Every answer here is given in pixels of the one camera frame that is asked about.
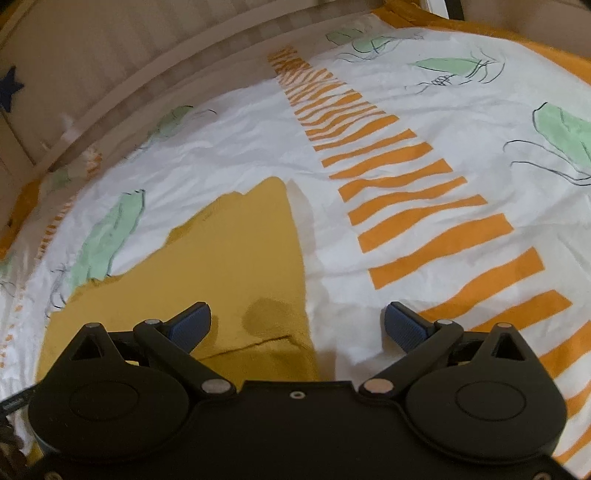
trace blue gripper pad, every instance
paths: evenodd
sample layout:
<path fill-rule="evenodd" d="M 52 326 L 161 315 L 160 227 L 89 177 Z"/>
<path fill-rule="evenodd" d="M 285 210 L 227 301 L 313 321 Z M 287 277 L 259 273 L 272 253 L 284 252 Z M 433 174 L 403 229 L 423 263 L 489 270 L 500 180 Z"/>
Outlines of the blue gripper pad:
<path fill-rule="evenodd" d="M 406 353 L 418 347 L 435 332 L 432 323 L 397 301 L 386 307 L 384 328 L 388 336 Z"/>
<path fill-rule="evenodd" d="M 167 321 L 163 333 L 185 353 L 191 353 L 211 326 L 212 312 L 206 303 L 200 302 Z"/>

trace screw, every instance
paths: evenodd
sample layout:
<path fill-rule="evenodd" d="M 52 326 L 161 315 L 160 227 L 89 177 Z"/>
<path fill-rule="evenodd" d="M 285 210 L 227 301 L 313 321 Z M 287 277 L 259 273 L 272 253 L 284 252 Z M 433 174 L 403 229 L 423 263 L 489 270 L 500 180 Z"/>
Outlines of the screw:
<path fill-rule="evenodd" d="M 385 378 L 372 378 L 363 384 L 365 389 L 370 393 L 388 393 L 394 390 L 394 384 Z"/>
<path fill-rule="evenodd" d="M 221 395 L 230 391 L 232 384 L 223 378 L 211 378 L 203 382 L 201 388 L 205 393 L 210 395 Z"/>

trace dark blue star decoration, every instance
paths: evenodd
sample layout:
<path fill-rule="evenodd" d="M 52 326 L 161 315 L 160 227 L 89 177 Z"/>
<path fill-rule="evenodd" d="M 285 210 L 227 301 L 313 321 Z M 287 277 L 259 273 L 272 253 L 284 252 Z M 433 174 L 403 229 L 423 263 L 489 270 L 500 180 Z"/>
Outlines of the dark blue star decoration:
<path fill-rule="evenodd" d="M 17 71 L 16 67 L 8 70 L 6 76 L 0 80 L 0 106 L 6 113 L 10 113 L 12 106 L 12 96 L 24 87 L 22 83 L 14 80 L 14 73 Z"/>

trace white fabric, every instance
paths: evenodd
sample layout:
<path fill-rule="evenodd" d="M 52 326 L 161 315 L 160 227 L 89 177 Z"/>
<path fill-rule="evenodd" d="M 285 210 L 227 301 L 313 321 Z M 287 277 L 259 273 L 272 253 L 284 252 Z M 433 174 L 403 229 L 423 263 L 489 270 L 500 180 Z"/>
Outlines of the white fabric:
<path fill-rule="evenodd" d="M 113 275 L 137 265 L 162 246 L 172 228 L 220 195 L 247 192 L 269 176 L 283 179 L 304 255 L 312 340 L 321 369 L 337 379 L 359 383 L 400 357 L 401 351 L 382 334 L 380 313 L 386 304 L 399 300 L 417 311 L 436 305 L 478 274 L 515 258 L 529 247 L 536 248 L 545 271 L 485 300 L 457 321 L 472 328 L 532 295 L 556 289 L 573 303 L 572 307 L 522 331 L 535 353 L 543 355 L 588 320 L 591 187 L 574 186 L 533 166 L 511 166 L 516 158 L 539 160 L 540 152 L 526 148 L 504 153 L 503 145 L 517 139 L 540 142 L 531 118 L 533 110 L 545 102 L 591 120 L 589 86 L 509 41 L 422 29 L 397 31 L 372 15 L 361 18 L 354 26 L 374 37 L 398 35 L 403 40 L 376 58 L 359 63 L 342 59 L 342 53 L 350 52 L 350 45 L 338 47 L 323 35 L 295 43 L 294 47 L 312 66 L 327 68 L 346 82 L 347 88 L 354 88 L 365 100 L 400 118 L 387 134 L 377 132 L 368 138 L 368 143 L 411 128 L 418 138 L 400 146 L 427 141 L 434 147 L 412 165 L 381 167 L 375 176 L 399 175 L 445 158 L 454 173 L 441 180 L 464 176 L 468 182 L 446 194 L 443 200 L 481 194 L 488 205 L 467 207 L 461 213 L 436 213 L 380 248 L 362 254 L 360 233 L 398 211 L 432 202 L 413 200 L 392 205 L 363 224 L 351 226 L 348 211 L 374 198 L 377 192 L 365 189 L 345 204 L 337 189 L 347 181 L 331 180 L 328 175 L 350 167 L 358 159 L 323 168 L 324 157 L 312 149 L 285 93 L 272 78 L 274 72 L 267 60 L 248 60 L 230 66 L 215 74 L 218 82 L 239 70 L 248 73 L 252 84 L 200 105 L 183 120 L 175 136 L 140 147 L 86 186 L 33 272 L 27 268 L 31 252 L 37 247 L 34 240 L 46 225 L 42 212 L 51 210 L 51 206 L 43 205 L 29 220 L 15 247 L 22 265 L 20 281 L 24 282 L 30 273 L 23 309 L 18 314 L 10 312 L 14 301 L 4 292 L 0 300 L 2 337 L 8 326 L 16 323 L 14 340 L 4 359 L 2 397 L 34 381 L 48 298 L 60 270 L 75 262 L 92 226 L 109 212 L 120 194 L 138 189 L 146 191 L 145 210 L 113 262 Z M 276 45 L 273 50 L 283 46 Z M 441 73 L 411 64 L 432 57 L 470 58 L 470 54 L 502 59 L 502 74 L 487 84 L 474 81 L 447 87 L 434 85 L 419 93 L 418 84 L 430 82 Z M 170 103 L 163 107 L 171 109 L 191 103 L 199 95 L 202 93 L 186 85 L 170 96 Z M 208 109 L 216 113 L 205 112 Z M 356 124 L 355 129 L 362 125 L 363 122 Z M 129 124 L 122 128 L 132 129 Z M 117 142 L 109 145 L 109 141 L 112 140 L 99 143 L 99 149 L 113 151 L 114 161 L 116 152 L 123 147 Z M 349 150 L 342 147 L 331 154 Z M 429 179 L 418 180 L 412 190 L 431 185 Z M 63 193 L 55 201 L 54 210 L 67 198 L 68 194 Z M 397 256 L 409 254 L 462 221 L 495 213 L 504 213 L 515 232 L 435 260 L 380 290 L 374 288 L 368 268 L 392 261 L 393 252 Z M 564 372 L 557 384 L 564 395 L 571 397 L 590 379 L 591 356 L 587 354 Z M 567 451 L 576 442 L 589 425 L 590 417 L 588 400 L 579 416 L 569 421 L 557 453 Z M 571 459 L 569 467 L 575 474 L 586 473 L 586 458 L 581 450 Z"/>

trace metal pin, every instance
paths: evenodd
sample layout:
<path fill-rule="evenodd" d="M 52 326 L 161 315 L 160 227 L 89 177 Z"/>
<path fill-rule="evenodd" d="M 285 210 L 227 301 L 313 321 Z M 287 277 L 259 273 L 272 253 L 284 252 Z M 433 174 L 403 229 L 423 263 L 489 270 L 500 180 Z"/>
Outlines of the metal pin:
<path fill-rule="evenodd" d="M 211 378 L 203 382 L 201 388 L 210 395 L 221 395 L 230 391 L 232 384 L 223 378 Z"/>
<path fill-rule="evenodd" d="M 372 378 L 363 384 L 370 393 L 384 394 L 394 390 L 394 384 L 385 378 Z"/>

